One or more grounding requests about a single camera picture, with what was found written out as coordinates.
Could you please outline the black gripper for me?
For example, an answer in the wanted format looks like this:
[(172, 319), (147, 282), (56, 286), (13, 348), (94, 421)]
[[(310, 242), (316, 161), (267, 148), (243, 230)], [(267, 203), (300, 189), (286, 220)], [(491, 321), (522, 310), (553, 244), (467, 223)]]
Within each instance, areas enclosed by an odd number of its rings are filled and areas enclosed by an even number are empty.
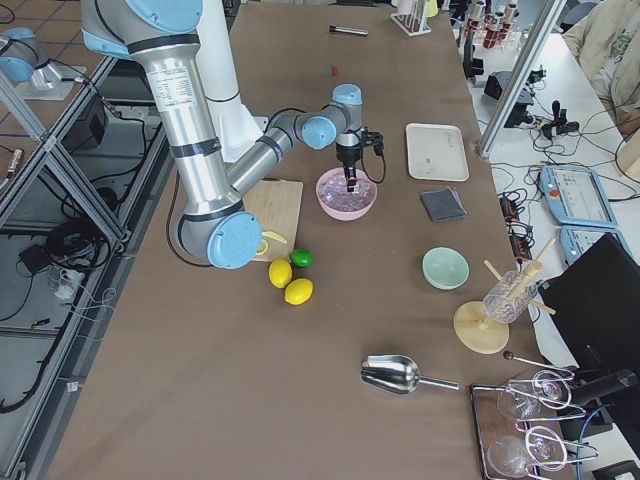
[(357, 185), (356, 162), (361, 159), (360, 137), (356, 133), (339, 134), (336, 139), (336, 156), (346, 172), (346, 191), (354, 192)]

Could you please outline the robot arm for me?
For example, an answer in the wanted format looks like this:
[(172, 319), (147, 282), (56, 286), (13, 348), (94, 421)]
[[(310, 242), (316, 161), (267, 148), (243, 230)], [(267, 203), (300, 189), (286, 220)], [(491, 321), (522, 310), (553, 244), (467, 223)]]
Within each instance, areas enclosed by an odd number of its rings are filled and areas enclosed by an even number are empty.
[(25, 100), (64, 100), (61, 70), (26, 27), (1, 32), (1, 72)]
[(219, 1), (84, 1), (88, 49), (145, 71), (187, 203), (175, 238), (210, 265), (249, 263), (262, 241), (243, 197), (299, 142), (335, 145), (355, 183), (362, 94), (342, 84), (318, 112), (286, 112), (261, 128), (241, 101), (224, 8)]

